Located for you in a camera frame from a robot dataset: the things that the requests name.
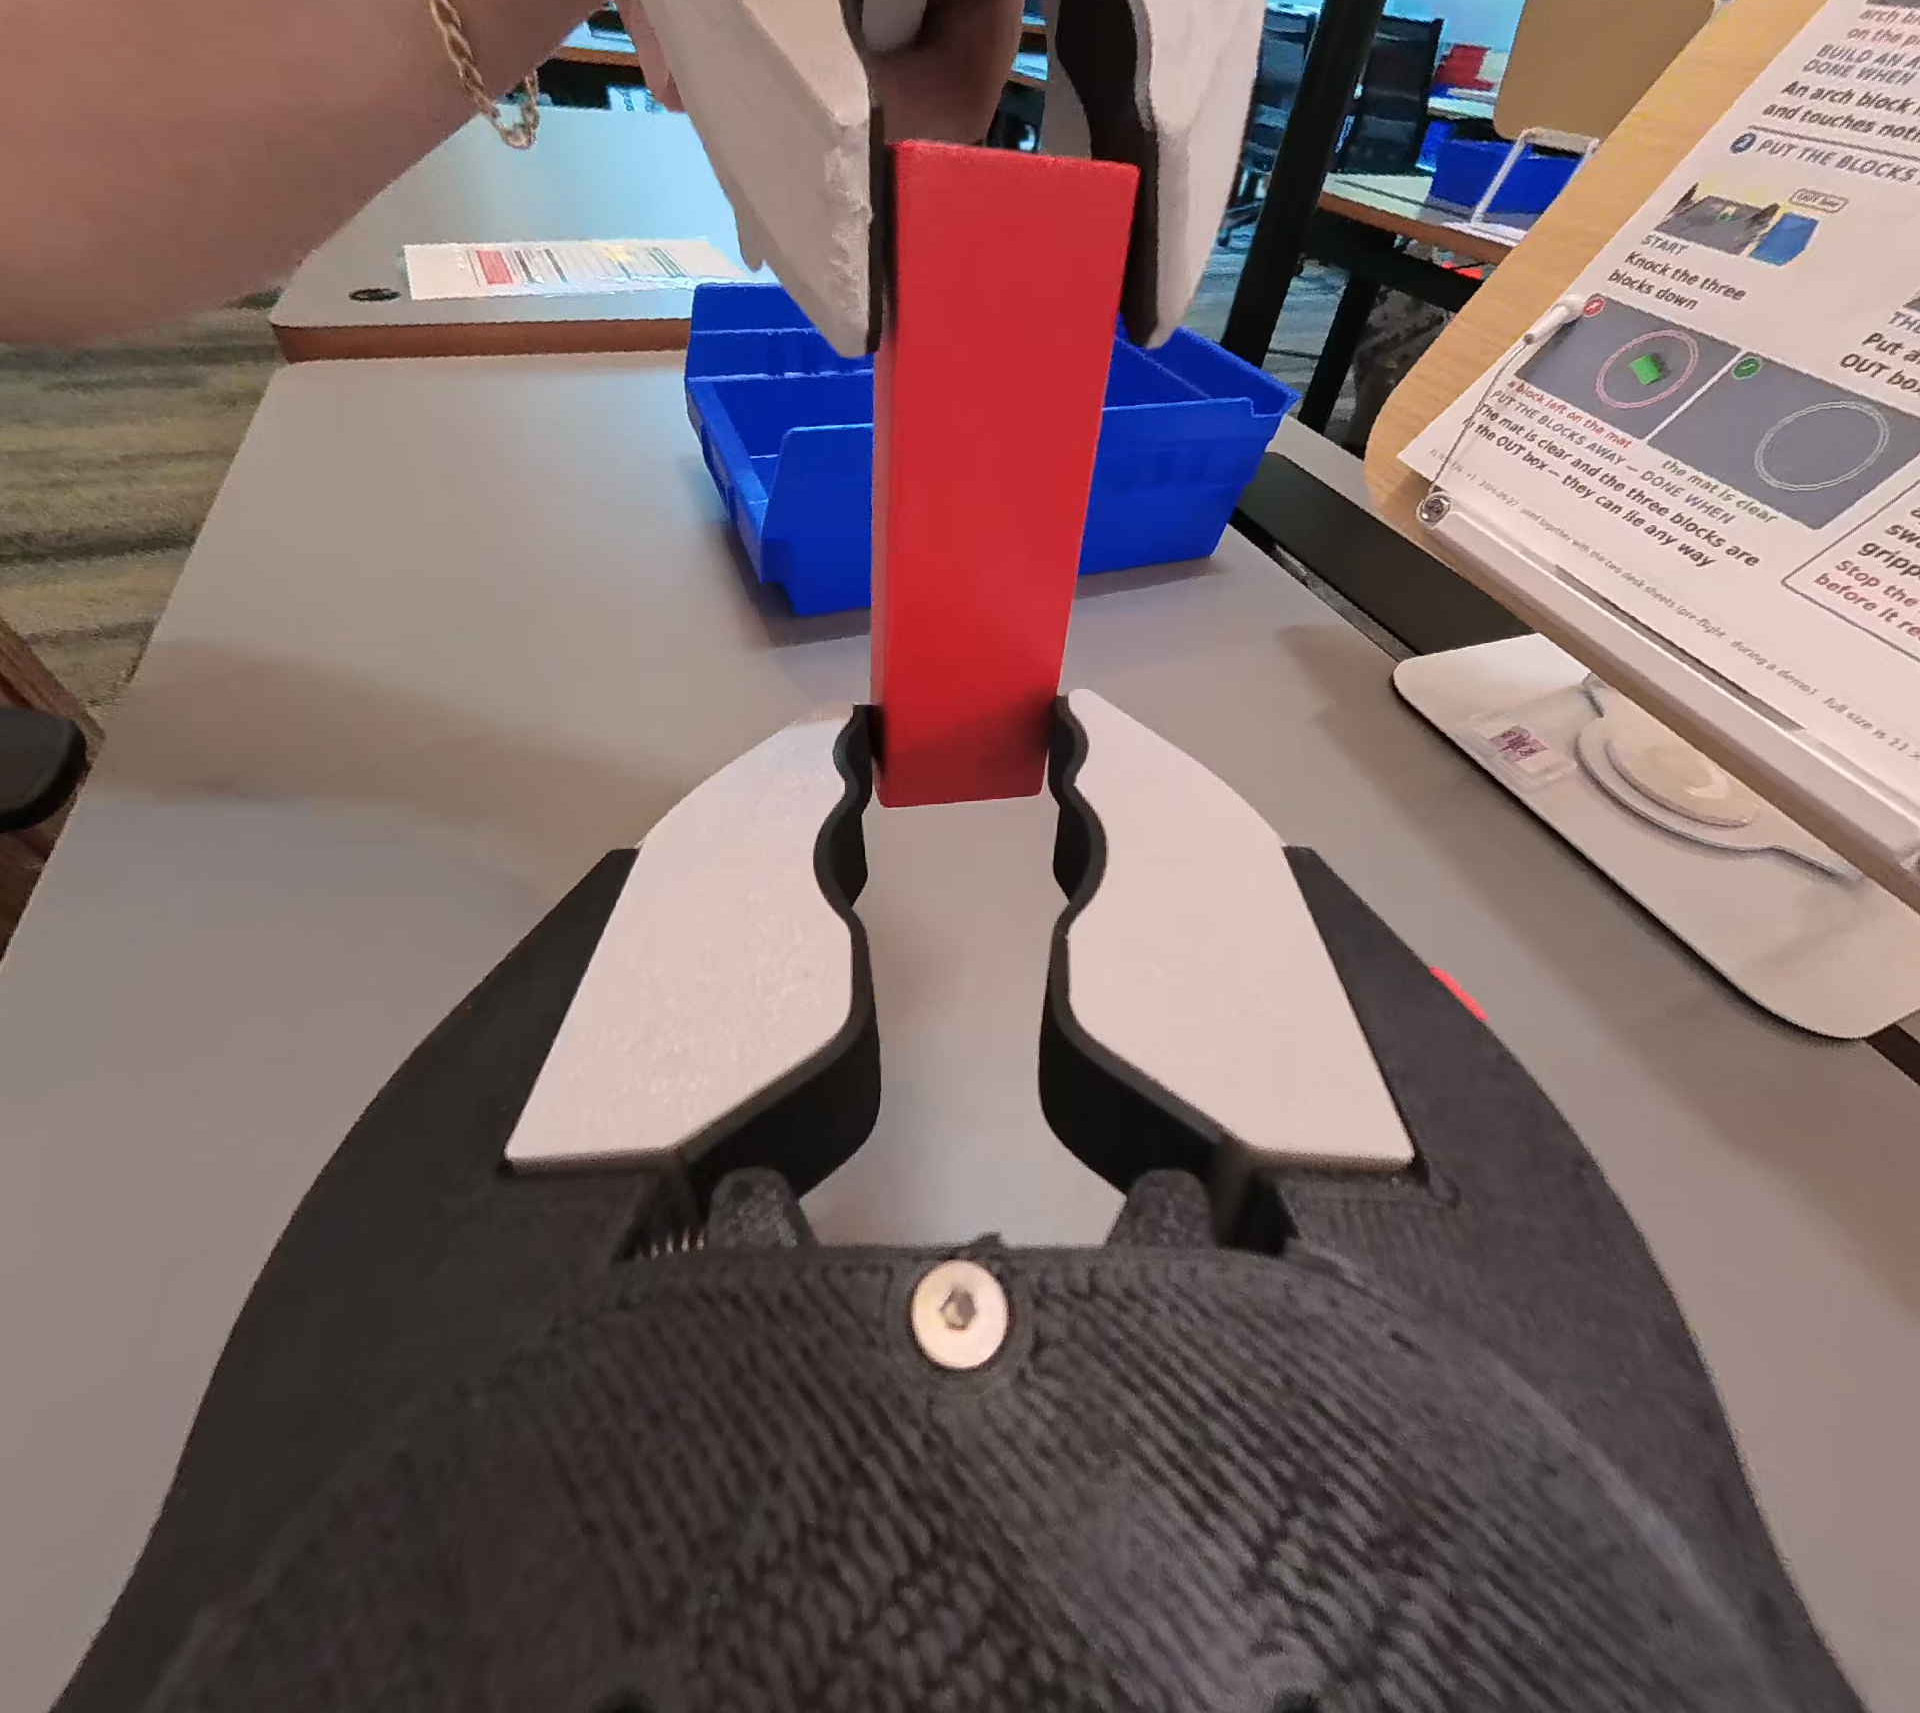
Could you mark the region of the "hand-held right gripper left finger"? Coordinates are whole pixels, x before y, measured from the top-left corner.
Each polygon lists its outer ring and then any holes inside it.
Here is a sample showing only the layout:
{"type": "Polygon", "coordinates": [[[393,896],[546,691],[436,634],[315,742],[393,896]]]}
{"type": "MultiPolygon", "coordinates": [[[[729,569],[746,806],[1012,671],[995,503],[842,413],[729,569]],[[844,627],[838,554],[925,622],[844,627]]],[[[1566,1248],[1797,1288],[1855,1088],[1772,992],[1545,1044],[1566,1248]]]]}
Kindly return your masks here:
{"type": "Polygon", "coordinates": [[[860,885],[863,708],[757,742],[643,837],[509,1135],[514,1172],[693,1172],[799,1093],[872,1012],[860,885]]]}

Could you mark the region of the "red plank block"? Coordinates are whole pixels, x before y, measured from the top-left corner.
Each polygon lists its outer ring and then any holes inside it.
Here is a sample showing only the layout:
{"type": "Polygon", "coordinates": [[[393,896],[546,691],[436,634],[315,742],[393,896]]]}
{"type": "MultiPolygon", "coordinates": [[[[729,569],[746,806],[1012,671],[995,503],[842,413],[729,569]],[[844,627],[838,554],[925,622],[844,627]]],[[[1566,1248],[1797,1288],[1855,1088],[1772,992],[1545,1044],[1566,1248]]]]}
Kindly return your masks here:
{"type": "Polygon", "coordinates": [[[1138,185],[1127,165],[891,149],[872,571],[888,809],[1044,786],[1138,185]]]}

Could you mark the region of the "printed paper sheet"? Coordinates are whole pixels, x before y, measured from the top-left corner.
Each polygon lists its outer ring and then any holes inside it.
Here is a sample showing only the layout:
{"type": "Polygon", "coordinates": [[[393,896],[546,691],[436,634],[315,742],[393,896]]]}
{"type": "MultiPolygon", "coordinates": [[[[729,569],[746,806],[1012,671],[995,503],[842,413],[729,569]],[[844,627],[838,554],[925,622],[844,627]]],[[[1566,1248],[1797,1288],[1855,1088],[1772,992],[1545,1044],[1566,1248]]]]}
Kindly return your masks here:
{"type": "Polygon", "coordinates": [[[606,298],[757,280],[700,236],[414,242],[399,265],[416,302],[606,298]]]}

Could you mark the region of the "person's left forearm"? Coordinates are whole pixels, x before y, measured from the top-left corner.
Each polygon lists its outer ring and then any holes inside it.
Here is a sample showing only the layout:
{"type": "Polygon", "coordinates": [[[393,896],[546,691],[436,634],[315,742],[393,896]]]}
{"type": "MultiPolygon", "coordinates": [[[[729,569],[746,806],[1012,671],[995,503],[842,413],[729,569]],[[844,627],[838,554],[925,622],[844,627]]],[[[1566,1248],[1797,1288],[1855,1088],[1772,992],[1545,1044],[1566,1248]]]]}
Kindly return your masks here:
{"type": "Polygon", "coordinates": [[[299,260],[473,117],[425,0],[5,0],[5,343],[299,260]]]}

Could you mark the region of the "black pole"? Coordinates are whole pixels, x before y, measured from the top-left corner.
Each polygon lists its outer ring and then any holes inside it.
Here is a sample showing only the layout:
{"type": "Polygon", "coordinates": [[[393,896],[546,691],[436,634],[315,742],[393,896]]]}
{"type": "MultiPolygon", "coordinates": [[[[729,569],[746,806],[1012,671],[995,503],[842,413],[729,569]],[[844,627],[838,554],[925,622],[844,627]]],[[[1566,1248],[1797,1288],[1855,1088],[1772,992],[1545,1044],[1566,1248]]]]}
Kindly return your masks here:
{"type": "Polygon", "coordinates": [[[1257,366],[1269,359],[1384,6],[1386,0],[1322,0],[1303,84],[1220,335],[1229,353],[1257,366]]]}

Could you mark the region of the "white stand base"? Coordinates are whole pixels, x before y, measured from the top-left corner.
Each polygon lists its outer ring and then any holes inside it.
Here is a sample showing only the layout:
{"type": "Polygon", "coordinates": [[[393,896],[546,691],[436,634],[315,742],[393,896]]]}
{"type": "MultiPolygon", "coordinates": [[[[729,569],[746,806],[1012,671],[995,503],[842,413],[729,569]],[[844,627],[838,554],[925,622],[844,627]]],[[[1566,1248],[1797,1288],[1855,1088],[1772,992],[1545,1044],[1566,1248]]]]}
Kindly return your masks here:
{"type": "Polygon", "coordinates": [[[1393,686],[1775,1018],[1832,1038],[1916,1020],[1916,913],[1557,645],[1417,655],[1393,686]]]}

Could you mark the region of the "black office chair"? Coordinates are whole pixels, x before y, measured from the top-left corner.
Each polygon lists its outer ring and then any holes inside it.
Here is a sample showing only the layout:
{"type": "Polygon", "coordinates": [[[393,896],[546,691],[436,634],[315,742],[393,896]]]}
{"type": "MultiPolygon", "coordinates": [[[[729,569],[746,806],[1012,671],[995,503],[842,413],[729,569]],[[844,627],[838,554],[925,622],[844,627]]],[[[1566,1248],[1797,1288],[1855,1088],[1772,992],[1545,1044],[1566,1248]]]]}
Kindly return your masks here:
{"type": "MultiPolygon", "coordinates": [[[[1318,14],[1266,8],[1261,60],[1245,141],[1245,165],[1272,175],[1289,117],[1299,101],[1318,14]]],[[[1429,94],[1445,21],[1384,17],[1367,54],[1357,96],[1333,159],[1341,173],[1415,171],[1429,137],[1429,94]]]]}

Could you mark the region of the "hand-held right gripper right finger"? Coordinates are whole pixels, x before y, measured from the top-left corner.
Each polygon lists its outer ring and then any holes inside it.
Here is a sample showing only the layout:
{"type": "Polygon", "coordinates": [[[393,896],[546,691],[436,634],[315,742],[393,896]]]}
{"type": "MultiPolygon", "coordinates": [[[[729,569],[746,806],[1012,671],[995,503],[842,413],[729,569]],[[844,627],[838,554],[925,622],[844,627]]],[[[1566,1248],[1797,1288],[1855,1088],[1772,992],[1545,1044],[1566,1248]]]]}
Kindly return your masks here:
{"type": "Polygon", "coordinates": [[[1057,701],[1042,1112],[1107,1180],[1406,1172],[1415,1142],[1282,835],[1092,691],[1057,701]]]}

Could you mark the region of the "background blue bin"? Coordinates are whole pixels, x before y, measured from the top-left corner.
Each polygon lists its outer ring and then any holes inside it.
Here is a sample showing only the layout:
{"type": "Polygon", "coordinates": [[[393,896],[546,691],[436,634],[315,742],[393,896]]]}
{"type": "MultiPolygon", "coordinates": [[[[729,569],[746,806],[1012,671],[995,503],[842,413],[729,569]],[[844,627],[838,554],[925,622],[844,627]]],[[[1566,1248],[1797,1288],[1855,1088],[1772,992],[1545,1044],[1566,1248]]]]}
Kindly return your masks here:
{"type": "Polygon", "coordinates": [[[1581,165],[1578,154],[1452,132],[1436,150],[1426,201],[1451,213],[1525,222],[1549,211],[1581,165]]]}

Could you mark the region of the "blue plastic bin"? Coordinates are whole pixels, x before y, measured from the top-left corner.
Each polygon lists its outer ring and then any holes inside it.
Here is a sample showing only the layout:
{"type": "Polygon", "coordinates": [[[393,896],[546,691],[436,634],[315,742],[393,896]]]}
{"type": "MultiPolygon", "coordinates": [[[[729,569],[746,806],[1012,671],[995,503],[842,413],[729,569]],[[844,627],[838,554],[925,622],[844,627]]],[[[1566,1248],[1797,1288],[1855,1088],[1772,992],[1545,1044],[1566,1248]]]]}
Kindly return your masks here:
{"type": "MultiPolygon", "coordinates": [[[[1117,335],[1082,573],[1182,565],[1218,544],[1299,395],[1180,329],[1117,335]]],[[[757,581],[799,617],[872,596],[875,371],[840,357],[775,282],[690,295],[684,405],[757,581]]]]}

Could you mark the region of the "background wooden board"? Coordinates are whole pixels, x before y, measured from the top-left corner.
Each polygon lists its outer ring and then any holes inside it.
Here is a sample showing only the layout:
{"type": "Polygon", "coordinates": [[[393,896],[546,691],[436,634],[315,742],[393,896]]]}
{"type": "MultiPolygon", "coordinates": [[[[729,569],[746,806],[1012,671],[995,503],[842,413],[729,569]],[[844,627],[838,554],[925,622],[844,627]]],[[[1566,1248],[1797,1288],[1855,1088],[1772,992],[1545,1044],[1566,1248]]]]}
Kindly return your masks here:
{"type": "Polygon", "coordinates": [[[1721,0],[1525,0],[1500,76],[1500,141],[1606,141],[1721,0]]]}

